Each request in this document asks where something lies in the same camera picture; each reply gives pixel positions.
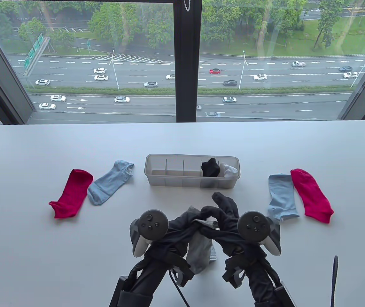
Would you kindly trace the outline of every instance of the black cable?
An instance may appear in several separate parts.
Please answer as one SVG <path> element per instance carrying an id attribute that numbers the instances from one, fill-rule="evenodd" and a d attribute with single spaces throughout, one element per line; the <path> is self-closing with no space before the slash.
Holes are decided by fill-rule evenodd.
<path id="1" fill-rule="evenodd" d="M 190 307 L 190 305 L 188 304 L 187 300 L 185 299 L 185 297 L 184 297 L 183 293 L 181 292 L 180 288 L 178 287 L 177 283 L 175 282 L 175 280 L 174 280 L 173 276 L 171 275 L 171 270 L 169 270 L 169 271 L 168 271 L 168 275 L 170 275 L 170 278 L 171 278 L 171 280 L 172 280 L 172 282 L 173 282 L 174 286 L 177 288 L 178 293 L 181 295 L 181 298 L 182 298 L 182 300 L 184 301 L 185 305 L 186 305 L 187 307 Z"/>
<path id="2" fill-rule="evenodd" d="M 332 273 L 332 296 L 330 301 L 330 307 L 335 306 L 335 289 L 336 289 L 336 278 L 337 278 L 337 268 L 339 267 L 339 258 L 335 256 L 333 260 L 333 273 Z"/>

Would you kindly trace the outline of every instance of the gray sock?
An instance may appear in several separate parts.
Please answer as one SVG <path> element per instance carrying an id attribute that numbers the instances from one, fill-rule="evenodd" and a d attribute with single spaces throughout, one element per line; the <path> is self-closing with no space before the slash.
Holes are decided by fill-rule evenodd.
<path id="1" fill-rule="evenodd" d="M 187 211 L 200 213 L 198 209 L 192 206 Z M 218 227 L 216 221 L 196 221 L 214 229 Z M 216 260 L 216 253 L 212 246 L 212 240 L 197 231 L 189 243 L 186 260 L 191 266 L 190 269 L 194 274 L 201 273 L 209 265 L 209 262 Z"/>
<path id="2" fill-rule="evenodd" d="M 292 177 L 286 174 L 270 175 L 268 183 L 272 195 L 268 208 L 269 216 L 277 221 L 299 217 L 293 195 Z"/>
<path id="3" fill-rule="evenodd" d="M 126 183 L 133 175 L 131 169 L 134 163 L 117 160 L 113 168 L 103 177 L 95 180 L 87 189 L 87 195 L 93 205 L 102 205 L 119 187 Z"/>

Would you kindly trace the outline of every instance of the road sign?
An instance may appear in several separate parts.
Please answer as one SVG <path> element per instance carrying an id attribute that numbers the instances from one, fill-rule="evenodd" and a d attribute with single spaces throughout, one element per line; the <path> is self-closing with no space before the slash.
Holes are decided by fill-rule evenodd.
<path id="1" fill-rule="evenodd" d="M 29 58 L 30 60 L 32 60 L 35 57 L 35 51 L 33 50 L 33 48 L 31 48 L 31 50 L 29 50 Z"/>
<path id="2" fill-rule="evenodd" d="M 38 41 L 35 41 L 35 44 L 33 44 L 33 50 L 38 51 L 40 45 Z"/>
<path id="3" fill-rule="evenodd" d="M 28 57 L 26 57 L 25 61 L 23 62 L 23 65 L 25 66 L 25 69 L 28 69 L 29 64 L 30 64 L 30 60 L 29 60 Z"/>
<path id="4" fill-rule="evenodd" d="M 38 37 L 38 42 L 39 42 L 39 45 L 42 45 L 43 43 L 43 34 L 39 34 L 39 37 Z"/>

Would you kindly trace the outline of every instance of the table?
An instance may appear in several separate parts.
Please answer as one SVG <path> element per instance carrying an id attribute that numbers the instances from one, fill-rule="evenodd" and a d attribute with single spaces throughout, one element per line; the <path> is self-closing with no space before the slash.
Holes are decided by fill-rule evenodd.
<path id="1" fill-rule="evenodd" d="M 148 209 L 169 218 L 212 205 L 213 190 L 149 186 L 148 154 L 233 155 L 241 178 L 222 191 L 239 212 L 266 213 L 268 176 L 310 172 L 330 200 L 330 225 L 301 215 L 282 224 L 282 255 L 268 256 L 298 307 L 365 306 L 365 121 L 73 124 L 0 126 L 0 307 L 107 307 L 132 256 L 129 225 Z M 135 163 L 133 178 L 100 207 L 86 198 L 74 219 L 54 220 L 73 168 L 95 178 L 115 160 Z M 248 282 L 224 282 L 225 255 L 182 289 L 192 307 L 252 306 Z M 184 306 L 166 275 L 152 307 Z"/>

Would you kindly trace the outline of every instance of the clear plastic box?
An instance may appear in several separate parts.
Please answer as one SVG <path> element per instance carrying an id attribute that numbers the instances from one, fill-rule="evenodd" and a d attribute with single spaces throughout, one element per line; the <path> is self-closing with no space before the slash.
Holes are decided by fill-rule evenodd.
<path id="1" fill-rule="evenodd" d="M 238 170 L 236 178 L 203 177 L 201 163 L 215 158 Z M 144 167 L 150 185 L 165 187 L 201 187 L 232 189 L 241 176 L 239 160 L 235 157 L 217 155 L 162 155 L 150 154 Z"/>

